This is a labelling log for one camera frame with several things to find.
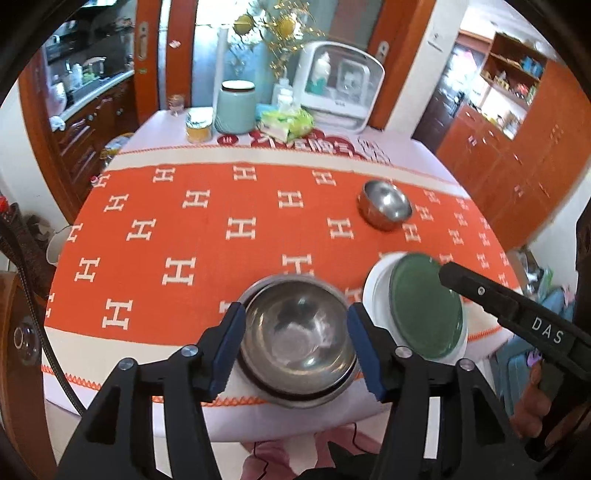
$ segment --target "teal ceramic jar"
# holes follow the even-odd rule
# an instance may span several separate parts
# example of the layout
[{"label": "teal ceramic jar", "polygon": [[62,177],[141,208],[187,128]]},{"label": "teal ceramic jar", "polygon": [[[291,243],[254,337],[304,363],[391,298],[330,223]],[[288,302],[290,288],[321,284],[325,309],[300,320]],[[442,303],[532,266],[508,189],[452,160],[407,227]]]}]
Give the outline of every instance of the teal ceramic jar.
[{"label": "teal ceramic jar", "polygon": [[241,135],[255,129],[255,84],[246,80],[227,80],[217,96],[216,130]]}]

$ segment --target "screw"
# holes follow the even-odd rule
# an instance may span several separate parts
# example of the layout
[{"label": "screw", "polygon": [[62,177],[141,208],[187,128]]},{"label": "screw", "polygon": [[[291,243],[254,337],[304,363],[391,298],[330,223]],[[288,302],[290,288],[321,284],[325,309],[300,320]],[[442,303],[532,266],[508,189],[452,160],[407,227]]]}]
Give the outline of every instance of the screw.
[{"label": "screw", "polygon": [[411,358],[413,351],[407,346],[399,346],[394,353],[400,358]]},{"label": "screw", "polygon": [[132,366],[134,366],[135,360],[133,358],[124,358],[119,362],[119,369],[120,370],[129,370]]},{"label": "screw", "polygon": [[195,356],[197,355],[199,348],[197,345],[185,345],[181,348],[181,355],[182,356]]},{"label": "screw", "polygon": [[462,358],[459,363],[460,363],[460,368],[462,370],[465,370],[466,372],[471,372],[472,370],[474,370],[476,368],[476,365],[474,364],[474,362],[472,360],[470,360],[469,358]]}]

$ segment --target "kitchen counter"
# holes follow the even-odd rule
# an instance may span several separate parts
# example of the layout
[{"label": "kitchen counter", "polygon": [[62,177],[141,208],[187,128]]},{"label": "kitchen counter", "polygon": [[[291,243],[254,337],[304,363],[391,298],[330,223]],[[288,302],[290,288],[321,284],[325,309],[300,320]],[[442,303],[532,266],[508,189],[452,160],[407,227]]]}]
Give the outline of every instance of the kitchen counter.
[{"label": "kitchen counter", "polygon": [[96,88],[95,90],[92,90],[90,93],[88,93],[87,95],[85,95],[84,97],[82,97],[79,101],[77,101],[74,105],[66,108],[62,114],[60,115],[60,118],[66,122],[67,120],[69,120],[73,115],[75,115],[76,113],[78,113],[80,110],[82,110],[86,105],[88,105],[92,100],[94,100],[95,98],[97,98],[99,95],[102,95],[103,93],[105,93],[106,91],[110,90],[111,88],[113,88],[114,86],[120,84],[121,82],[123,82],[124,80],[132,77],[134,74],[133,70],[129,71],[129,72],[122,72],[122,73],[118,73],[117,75],[115,75],[114,77],[111,77],[108,81],[104,82],[101,86],[99,86],[98,88]]},{"label": "kitchen counter", "polygon": [[489,117],[487,117],[486,115],[484,115],[482,112],[479,112],[476,108],[474,108],[469,103],[467,103],[466,106],[470,108],[470,111],[472,112],[472,115],[479,115],[480,117],[482,117],[482,119],[488,125],[492,125],[493,127],[495,127],[496,130],[498,130],[503,135],[505,135],[509,140],[513,140],[515,138],[515,136],[516,136],[517,133],[513,133],[513,132],[509,131],[507,128],[501,127],[498,123],[492,121]]}]

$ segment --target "cable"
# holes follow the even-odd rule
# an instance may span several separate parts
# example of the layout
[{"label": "cable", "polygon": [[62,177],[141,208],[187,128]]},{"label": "cable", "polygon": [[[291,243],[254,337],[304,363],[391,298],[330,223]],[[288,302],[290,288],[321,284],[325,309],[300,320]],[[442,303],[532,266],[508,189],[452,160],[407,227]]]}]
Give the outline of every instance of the cable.
[{"label": "cable", "polygon": [[368,452],[365,449],[362,449],[359,445],[357,445],[357,443],[355,443],[355,439],[357,438],[357,422],[353,423],[353,426],[355,427],[355,430],[353,431],[353,446],[356,447],[358,450],[361,450],[364,453],[370,453],[371,455],[373,455],[371,452]]},{"label": "cable", "polygon": [[261,462],[265,462],[265,466],[262,469],[262,474],[259,478],[257,478],[256,480],[262,480],[264,478],[264,476],[267,474],[267,467],[269,466],[269,462],[261,457],[257,457],[256,456],[256,443],[255,442],[255,446],[252,448],[252,456],[254,458],[256,458],[257,460],[260,460]]},{"label": "cable", "polygon": [[82,404],[76,392],[66,379],[64,375],[64,371],[61,369],[59,362],[57,361],[56,354],[51,347],[51,343],[49,338],[47,337],[47,333],[45,332],[45,327],[41,324],[38,317],[38,305],[34,300],[33,290],[31,288],[31,281],[29,277],[29,272],[27,270],[27,264],[25,263],[24,255],[22,253],[22,249],[20,244],[18,243],[17,236],[14,234],[10,227],[7,225],[6,220],[0,217],[0,238],[5,240],[5,246],[8,248],[8,253],[12,254],[14,260],[14,264],[17,267],[18,276],[21,279],[22,289],[25,293],[25,297],[27,299],[27,304],[29,310],[31,311],[31,318],[33,320],[33,328],[35,330],[35,334],[39,337],[39,341],[41,343],[41,347],[45,352],[47,360],[51,369],[53,370],[54,375],[57,378],[62,390],[66,394],[66,397],[76,411],[83,415],[86,412],[86,407]]}]

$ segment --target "stacked plates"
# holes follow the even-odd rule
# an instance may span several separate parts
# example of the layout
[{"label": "stacked plates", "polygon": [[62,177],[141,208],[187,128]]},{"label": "stacked plates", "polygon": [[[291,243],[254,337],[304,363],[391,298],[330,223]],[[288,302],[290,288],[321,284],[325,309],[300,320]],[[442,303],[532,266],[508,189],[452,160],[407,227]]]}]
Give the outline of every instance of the stacked plates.
[{"label": "stacked plates", "polygon": [[439,283],[439,268],[424,254],[386,255],[369,273],[363,305],[397,345],[454,365],[466,352],[467,324],[460,297]]}]

